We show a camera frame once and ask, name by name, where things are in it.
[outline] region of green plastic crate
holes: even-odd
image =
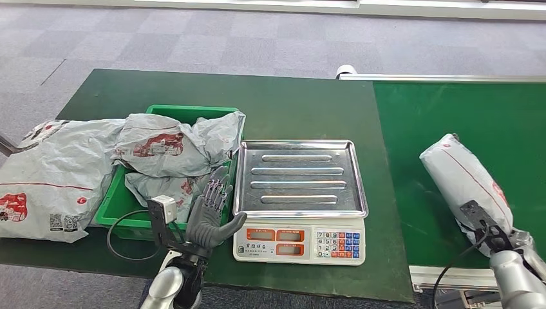
[[[197,118],[220,118],[229,113],[233,113],[234,111],[237,111],[237,109],[202,106],[152,105],[148,108],[146,113],[171,117],[183,124],[193,125],[197,121]],[[233,186],[235,186],[236,165],[237,158],[233,158],[233,160],[226,163],[226,166],[229,167],[229,174],[231,177],[230,183]],[[121,165],[117,167],[110,187],[95,215],[97,223],[105,227],[111,227],[121,216],[131,211],[144,209],[137,202],[133,193],[125,187],[125,174],[130,172],[131,170],[126,169]],[[226,201],[226,207],[224,207],[222,212],[221,224],[225,224],[228,220],[232,201],[233,194],[231,194]],[[186,223],[179,223],[178,227],[180,227],[182,231],[185,231]],[[135,214],[124,219],[115,227],[113,233],[124,239],[153,240],[150,219],[147,213]]]

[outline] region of wire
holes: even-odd
[[[174,223],[174,229],[176,229],[176,231],[178,232],[178,235],[180,236],[180,243],[183,243],[184,242],[184,236],[182,235],[182,231],[180,230],[180,227],[178,227],[178,224],[176,224],[176,222],[171,222],[171,223]]]
[[[434,287],[432,288],[432,303],[430,306],[431,309],[436,308],[436,291],[438,290],[438,285],[440,284],[440,280],[442,280],[447,270],[450,269],[460,258],[463,258],[467,254],[469,254],[472,250],[478,248],[488,236],[489,236],[489,226],[487,226],[486,224],[484,236],[480,240],[478,240],[474,245],[472,245],[472,247],[467,248],[461,254],[456,256],[455,259],[452,259],[451,262],[449,262],[447,266],[444,268],[444,270],[442,270],[442,272],[438,276],[438,279],[436,279],[436,283],[434,283]]]
[[[124,256],[122,254],[119,254],[116,250],[114,250],[114,248],[112,247],[112,243],[110,242],[110,237],[112,235],[112,230],[125,218],[129,217],[129,216],[132,216],[134,214],[140,214],[141,212],[148,212],[147,209],[140,209],[139,211],[132,211],[132,212],[129,212],[123,216],[121,216],[121,218],[119,218],[118,220],[116,220],[116,222],[114,222],[114,224],[112,224],[112,226],[110,227],[110,229],[108,229],[108,234],[106,235],[106,246],[108,247],[108,250],[110,250],[110,252],[112,252],[112,254],[114,254],[115,256],[118,256],[122,259],[128,259],[130,261],[145,261],[147,259],[151,259],[153,257],[155,257],[160,249],[157,248],[156,252],[154,252],[153,254],[151,254],[150,256],[146,256],[146,257],[127,257],[127,256]]]

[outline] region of plastic bag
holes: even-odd
[[[199,119],[190,127],[172,118],[131,114],[112,159],[152,177],[209,174],[238,150],[245,115]]]
[[[0,237],[72,243],[88,233],[125,120],[54,120],[31,131],[0,169]]]
[[[476,239],[471,230],[482,227],[472,226],[459,209],[471,200],[476,201],[506,234],[512,232],[513,215],[501,188],[478,158],[453,135],[442,137],[419,158],[447,201],[461,231],[472,243]],[[486,256],[490,255],[486,246],[479,249]]]
[[[193,197],[201,194],[209,175],[200,177],[153,178],[139,173],[125,175],[125,186],[135,195],[138,203],[147,208],[146,200],[166,195],[176,201],[176,222],[187,222]]]

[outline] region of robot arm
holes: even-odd
[[[514,229],[509,235],[472,200],[460,207],[474,226],[488,229],[484,243],[491,249],[489,262],[503,309],[546,309],[546,264],[536,253],[531,235]],[[476,230],[476,239],[485,236]]]
[[[546,308],[546,286],[525,267],[521,255],[501,251],[491,256],[490,265],[503,309]]]
[[[241,213],[220,226],[225,200],[233,190],[233,186],[226,186],[228,179],[226,167],[219,167],[211,174],[209,183],[192,207],[184,243],[177,242],[168,227],[176,219],[174,200],[159,196],[148,201],[155,242],[167,247],[169,252],[141,309],[193,309],[199,306],[203,274],[213,248],[241,229],[247,219],[247,215]]]

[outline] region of green tabletop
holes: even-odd
[[[546,84],[373,83],[410,265],[444,266],[469,246],[419,160],[446,133],[480,159],[504,190],[514,226],[546,258]],[[472,252],[456,266],[488,268]]]
[[[546,230],[541,229],[546,214],[545,97],[544,83],[370,82],[95,70],[59,118],[122,118],[144,112],[151,104],[235,106],[249,116],[246,138],[353,140],[370,204],[363,266],[237,263],[231,243],[226,243],[215,251],[206,280],[410,301],[400,221],[410,265],[444,266],[469,246],[419,161],[419,154],[446,133],[457,133],[479,157],[503,188],[515,226],[531,231],[539,254],[546,256]],[[134,267],[110,255],[104,230],[89,232],[72,245],[0,239],[0,263],[126,276],[156,273],[161,259]],[[153,249],[143,241],[114,241],[127,253],[145,255]],[[488,259],[474,252],[457,266],[486,268]]]
[[[350,139],[356,145],[370,215],[359,267],[241,263],[232,243],[215,249],[205,280],[214,285],[412,301],[395,193],[371,82],[94,70],[58,118],[92,120],[143,113],[151,104],[233,106],[247,115],[248,139]],[[137,265],[109,255],[105,230],[70,245],[0,240],[0,263],[153,277],[161,258]],[[115,239],[141,256],[146,241]]]

